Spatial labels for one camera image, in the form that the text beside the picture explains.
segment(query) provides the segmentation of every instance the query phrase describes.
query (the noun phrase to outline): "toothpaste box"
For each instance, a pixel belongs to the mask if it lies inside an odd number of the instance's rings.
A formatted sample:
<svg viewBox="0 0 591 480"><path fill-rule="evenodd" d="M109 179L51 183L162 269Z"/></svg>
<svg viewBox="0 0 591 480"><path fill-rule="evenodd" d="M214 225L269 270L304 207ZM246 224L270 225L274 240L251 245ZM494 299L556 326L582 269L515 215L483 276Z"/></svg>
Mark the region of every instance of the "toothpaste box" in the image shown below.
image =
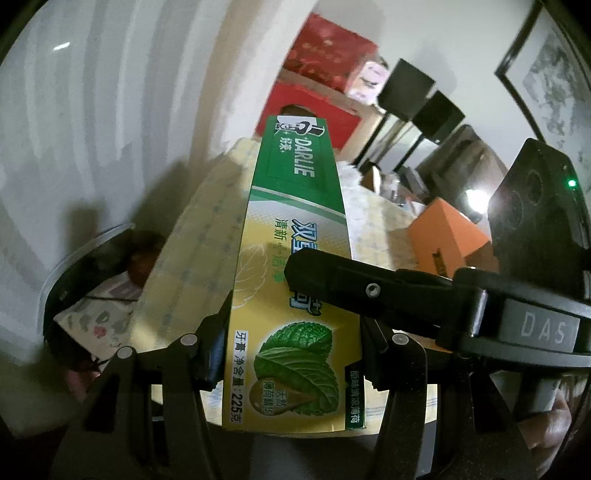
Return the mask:
<svg viewBox="0 0 591 480"><path fill-rule="evenodd" d="M227 429L321 433L364 425L357 315L290 291L289 256L350 258L326 122L272 116L246 212L226 347Z"/></svg>

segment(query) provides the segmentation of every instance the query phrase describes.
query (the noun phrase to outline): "mint leaf graphic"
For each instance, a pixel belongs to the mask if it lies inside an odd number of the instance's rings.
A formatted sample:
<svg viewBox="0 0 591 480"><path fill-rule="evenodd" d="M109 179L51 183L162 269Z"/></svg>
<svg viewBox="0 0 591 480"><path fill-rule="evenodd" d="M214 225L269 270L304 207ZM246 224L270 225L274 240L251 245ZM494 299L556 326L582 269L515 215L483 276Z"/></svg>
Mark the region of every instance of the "mint leaf graphic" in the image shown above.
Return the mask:
<svg viewBox="0 0 591 480"><path fill-rule="evenodd" d="M299 406L295 410L298 413L323 415L339 405L335 374L320 355L295 347L269 348L257 354L254 369L259 379L273 377L294 390L317 397Z"/></svg>
<svg viewBox="0 0 591 480"><path fill-rule="evenodd" d="M292 323L271 335L261 352L282 346L301 348L326 360L332 348L332 331L315 322Z"/></svg>

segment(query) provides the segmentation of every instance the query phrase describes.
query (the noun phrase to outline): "red box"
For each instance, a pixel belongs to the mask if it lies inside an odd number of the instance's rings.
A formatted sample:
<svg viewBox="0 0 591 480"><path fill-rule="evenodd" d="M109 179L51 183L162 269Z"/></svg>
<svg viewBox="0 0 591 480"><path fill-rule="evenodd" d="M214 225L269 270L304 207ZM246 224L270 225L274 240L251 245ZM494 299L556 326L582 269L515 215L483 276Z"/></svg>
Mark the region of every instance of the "red box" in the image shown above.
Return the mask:
<svg viewBox="0 0 591 480"><path fill-rule="evenodd" d="M340 93L332 93L333 97L343 97L341 101L345 104L356 103L344 98L345 96ZM256 133L262 137L270 115L281 115L281 109L286 105L297 105L312 111L318 118L324 118L329 127L333 148L341 149L359 125L361 118L357 112L336 105L338 102L338 98L329 98L303 85L279 78L269 94Z"/></svg>
<svg viewBox="0 0 591 480"><path fill-rule="evenodd" d="M377 51L378 46L367 38L310 14L284 68L344 93L349 78Z"/></svg>

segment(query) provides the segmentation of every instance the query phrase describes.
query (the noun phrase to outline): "tablecloth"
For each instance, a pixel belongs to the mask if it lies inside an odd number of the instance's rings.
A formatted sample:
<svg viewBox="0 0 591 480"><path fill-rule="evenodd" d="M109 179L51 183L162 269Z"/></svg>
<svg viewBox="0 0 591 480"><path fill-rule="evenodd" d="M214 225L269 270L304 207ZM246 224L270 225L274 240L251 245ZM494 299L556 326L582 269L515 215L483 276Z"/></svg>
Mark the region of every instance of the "tablecloth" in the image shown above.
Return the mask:
<svg viewBox="0 0 591 480"><path fill-rule="evenodd" d="M210 171L177 220L134 310L131 345L138 352L163 348L194 332L216 313L233 288L242 226L260 143L241 139ZM337 164L354 260L395 270L414 268L406 235L413 217L359 185L359 173ZM366 382L366 428L379 431L387 392ZM428 389L426 421L436 418L436 386ZM208 421L221 424L222 385L202 392Z"/></svg>

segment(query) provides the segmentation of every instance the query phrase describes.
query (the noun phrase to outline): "picture frame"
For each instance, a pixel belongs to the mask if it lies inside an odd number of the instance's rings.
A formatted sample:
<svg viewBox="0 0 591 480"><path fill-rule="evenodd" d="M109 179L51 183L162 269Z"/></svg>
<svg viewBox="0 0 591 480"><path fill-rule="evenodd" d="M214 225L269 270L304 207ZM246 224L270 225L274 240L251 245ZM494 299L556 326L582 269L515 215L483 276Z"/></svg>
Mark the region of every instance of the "picture frame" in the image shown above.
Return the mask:
<svg viewBox="0 0 591 480"><path fill-rule="evenodd" d="M495 75L535 137L564 152L591 205L591 56L589 39L554 0L534 0Z"/></svg>

